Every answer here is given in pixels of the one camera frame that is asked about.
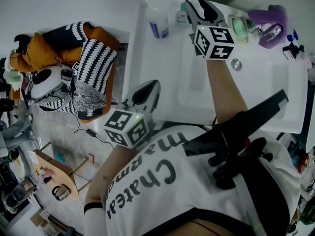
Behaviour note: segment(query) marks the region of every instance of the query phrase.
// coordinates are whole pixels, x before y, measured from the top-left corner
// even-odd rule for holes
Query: white sink
[[[214,119],[215,110],[208,79],[206,61],[196,56],[191,43],[190,29],[185,32],[178,99],[185,107],[206,110]],[[307,69],[303,60],[287,60],[282,46],[267,50],[258,46],[258,38],[239,44],[226,61],[248,108],[252,108],[274,93],[284,89],[289,103],[262,129],[300,133],[303,125],[306,95]],[[233,70],[231,62],[239,59],[240,71]]]

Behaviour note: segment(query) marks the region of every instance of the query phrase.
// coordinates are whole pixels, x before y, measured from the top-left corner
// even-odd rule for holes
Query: white t-shirt
[[[203,133],[200,127],[180,125],[152,137],[111,182],[105,209],[86,211],[85,236],[140,236],[169,226],[167,221],[176,224],[179,215],[187,219],[196,209],[212,217],[207,220],[215,224],[221,214],[224,220],[230,218],[230,227],[241,222],[235,226],[246,228],[249,221],[236,188],[216,186],[213,172],[217,167],[208,164],[215,154],[187,157],[184,152],[182,144]],[[283,145],[262,131],[250,140],[259,137],[267,139],[264,152],[273,154],[272,164],[291,194],[288,208],[292,217],[300,195],[298,172]]]

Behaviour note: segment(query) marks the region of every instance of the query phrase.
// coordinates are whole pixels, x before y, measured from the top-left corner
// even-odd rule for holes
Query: bottle
[[[188,23],[187,14],[185,12],[185,3],[181,3],[181,9],[176,12],[176,21],[178,23]]]
[[[156,38],[168,37],[168,20],[167,20],[167,3],[163,0],[145,0],[148,4],[146,15],[149,19],[149,24]]]

